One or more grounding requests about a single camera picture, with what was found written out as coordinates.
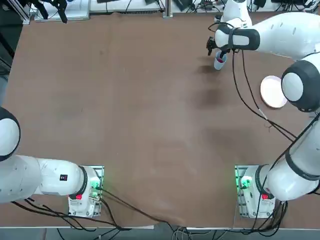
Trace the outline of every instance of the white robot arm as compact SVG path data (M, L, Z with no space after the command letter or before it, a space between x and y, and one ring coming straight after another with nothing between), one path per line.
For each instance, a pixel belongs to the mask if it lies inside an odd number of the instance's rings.
M99 215L97 190L102 181L89 166L65 160L14 155L21 139L18 120L0 107L0 204L36 195L68 196L69 212Z
M214 38L209 38L207 42L209 54L214 48L220 49L215 57L217 61L222 60L230 50L240 49L294 59L296 62L282 74L282 92L300 111L318 112L320 16L288 12L255 25L251 25L248 16L247 1L228 0ZM242 178L244 182L241 183L249 217L255 218L257 215L258 218L267 218L275 198L280 201L293 200L318 189L319 136L320 123L316 121L271 170L268 164L246 170ZM260 211L256 213L259 202Z

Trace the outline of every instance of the table surface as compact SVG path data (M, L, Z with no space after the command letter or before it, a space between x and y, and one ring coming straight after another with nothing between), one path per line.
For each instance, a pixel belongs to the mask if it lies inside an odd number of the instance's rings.
M252 15L253 22L267 17ZM150 215L181 226L232 227L234 166L273 163L289 141L242 104L231 54L221 71L213 69L206 50L212 22L204 14L112 14L24 26L4 103L22 128L18 154L104 165L105 188ZM259 94L261 80L281 76L292 60L247 51L245 63L264 113L298 134L306 114L290 104L267 108ZM235 72L254 106L240 53ZM37 199L67 212L67 197ZM154 223L109 202L119 225ZM310 195L290 201L282 227L319 229L318 203ZM10 203L0 212L0 226L66 226ZM251 225L236 214L235 227Z

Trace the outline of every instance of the white plate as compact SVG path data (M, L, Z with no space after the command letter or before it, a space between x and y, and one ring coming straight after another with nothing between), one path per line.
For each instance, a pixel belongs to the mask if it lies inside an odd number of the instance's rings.
M278 109L282 108L287 103L287 99L281 89L281 79L277 76L266 76L262 80L260 94L262 100L269 107Z

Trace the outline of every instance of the red label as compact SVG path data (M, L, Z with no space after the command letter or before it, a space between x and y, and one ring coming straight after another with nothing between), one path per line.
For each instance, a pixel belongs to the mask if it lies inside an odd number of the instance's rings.
M268 199L269 197L268 197L267 194L262 194L262 195L261 195L261 198L262 198L263 200L265 200L265 199Z

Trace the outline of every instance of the small black label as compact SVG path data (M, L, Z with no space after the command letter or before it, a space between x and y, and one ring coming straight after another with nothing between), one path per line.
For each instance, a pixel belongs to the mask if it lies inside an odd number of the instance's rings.
M60 175L60 181L67 181L68 180L68 175L61 174Z

